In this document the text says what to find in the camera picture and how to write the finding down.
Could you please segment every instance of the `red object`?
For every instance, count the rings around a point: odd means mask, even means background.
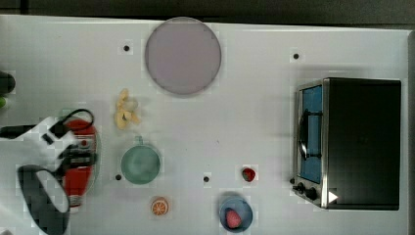
[[[242,219],[234,210],[229,210],[226,213],[226,223],[229,228],[236,228],[242,223]]]
[[[93,166],[72,168],[65,173],[65,191],[69,196],[70,206],[79,207],[85,194]]]
[[[255,179],[255,171],[251,168],[244,168],[244,170],[242,170],[242,176],[248,182],[252,182]]]
[[[75,119],[66,123],[70,129],[78,129],[86,126],[89,122],[83,119]],[[96,153],[96,130],[94,126],[90,126],[83,130],[76,130],[73,132],[74,136],[79,140],[78,148],[84,151],[91,151]],[[82,197],[86,192],[89,177],[91,176],[93,165],[80,166],[70,168],[65,173],[65,191],[69,196],[69,204],[71,208],[81,206]]]

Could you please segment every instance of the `green bowl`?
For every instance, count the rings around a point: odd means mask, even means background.
[[[124,177],[133,184],[147,184],[153,181],[160,171],[160,158],[154,149],[138,145],[129,149],[121,160]]]

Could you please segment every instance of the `black toaster oven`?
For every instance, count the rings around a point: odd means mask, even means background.
[[[329,77],[296,104],[295,193],[323,209],[398,210],[400,81]]]

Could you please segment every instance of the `strawberry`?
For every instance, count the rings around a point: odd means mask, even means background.
[[[248,182],[252,182],[255,179],[255,171],[251,168],[244,168],[242,176]]]
[[[242,223],[242,219],[232,209],[228,209],[226,212],[226,222],[229,228],[236,228]]]

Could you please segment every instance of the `white table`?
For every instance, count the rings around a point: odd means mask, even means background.
[[[226,234],[217,211],[227,192],[254,209],[244,234],[407,233],[408,31],[209,23],[221,44],[221,69],[206,92],[181,99],[160,90],[144,64],[143,48],[160,23],[0,17],[0,70],[17,80],[1,125],[38,123],[62,108],[96,115],[101,172],[70,218],[71,234]],[[132,51],[122,52],[124,43]],[[321,211],[291,192],[294,91],[327,76],[401,79],[399,211]],[[120,131],[114,113],[124,87],[137,97],[143,122]],[[115,180],[138,134],[162,154],[162,173],[146,186]],[[243,165],[253,165],[258,181],[243,181]],[[166,218],[151,216],[154,196],[171,199]],[[7,226],[1,218],[0,227]]]

